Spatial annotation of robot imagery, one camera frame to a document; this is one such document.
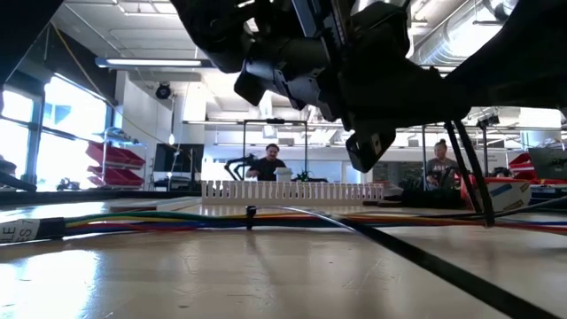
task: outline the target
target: security camera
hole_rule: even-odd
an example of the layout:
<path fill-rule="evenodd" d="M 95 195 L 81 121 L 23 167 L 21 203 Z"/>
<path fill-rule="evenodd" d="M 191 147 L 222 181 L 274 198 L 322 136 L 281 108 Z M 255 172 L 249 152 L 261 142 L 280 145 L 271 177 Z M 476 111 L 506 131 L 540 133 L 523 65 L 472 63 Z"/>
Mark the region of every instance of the security camera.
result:
<path fill-rule="evenodd" d="M 168 82 L 162 82 L 156 89 L 156 97 L 158 99 L 168 99 L 171 96 L 171 89 Z"/>

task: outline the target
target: white fence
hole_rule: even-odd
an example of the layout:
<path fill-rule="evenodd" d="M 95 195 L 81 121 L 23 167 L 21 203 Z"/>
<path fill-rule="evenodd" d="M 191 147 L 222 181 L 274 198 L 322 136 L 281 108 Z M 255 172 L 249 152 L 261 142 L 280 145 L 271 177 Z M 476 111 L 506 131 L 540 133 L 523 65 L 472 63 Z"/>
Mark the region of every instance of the white fence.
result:
<path fill-rule="evenodd" d="M 221 205 L 361 205 L 383 198 L 380 184 L 203 181 L 202 203 Z"/>

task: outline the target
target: table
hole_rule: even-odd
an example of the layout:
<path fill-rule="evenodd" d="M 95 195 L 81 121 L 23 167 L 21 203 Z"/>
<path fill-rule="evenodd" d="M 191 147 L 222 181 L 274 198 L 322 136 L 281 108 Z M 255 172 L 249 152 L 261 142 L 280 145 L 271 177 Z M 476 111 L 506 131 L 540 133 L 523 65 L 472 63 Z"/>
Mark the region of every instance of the table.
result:
<path fill-rule="evenodd" d="M 109 204 L 5 208 L 0 222 L 93 214 L 105 212 Z M 319 208 L 335 213 L 376 209 Z M 225 215 L 242 214 L 242 209 L 199 204 L 184 210 Z M 385 211 L 407 214 L 412 210 Z M 557 215 L 526 218 L 564 220 Z M 473 227 L 386 231 L 556 315 L 567 316 L 564 237 Z M 344 230 L 117 234 L 0 249 L 2 318 L 505 317 Z"/>

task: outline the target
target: computer monitor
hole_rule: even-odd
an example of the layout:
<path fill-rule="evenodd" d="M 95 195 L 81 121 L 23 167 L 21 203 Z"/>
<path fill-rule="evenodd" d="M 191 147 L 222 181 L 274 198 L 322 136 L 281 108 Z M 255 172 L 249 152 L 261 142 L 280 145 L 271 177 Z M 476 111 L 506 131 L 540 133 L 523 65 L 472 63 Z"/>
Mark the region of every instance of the computer monitor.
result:
<path fill-rule="evenodd" d="M 179 156 L 175 158 L 177 147 L 179 147 L 181 151 Z M 203 144 L 157 144 L 156 157 L 153 162 L 153 171 L 172 172 L 173 168 L 174 173 L 190 173 L 190 156 L 192 152 L 193 159 L 195 160 L 195 173 L 198 173 L 201 171 L 201 161 L 203 159 L 204 148 L 205 146 Z"/>

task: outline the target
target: laptop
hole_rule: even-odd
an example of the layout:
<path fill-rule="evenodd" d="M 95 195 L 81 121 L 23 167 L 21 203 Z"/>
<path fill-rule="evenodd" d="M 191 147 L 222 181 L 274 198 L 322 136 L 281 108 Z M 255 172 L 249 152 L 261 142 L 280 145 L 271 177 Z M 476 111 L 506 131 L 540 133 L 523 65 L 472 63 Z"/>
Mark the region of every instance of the laptop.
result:
<path fill-rule="evenodd" d="M 561 149 L 531 148 L 533 169 L 539 179 L 567 180 L 567 152 Z"/>

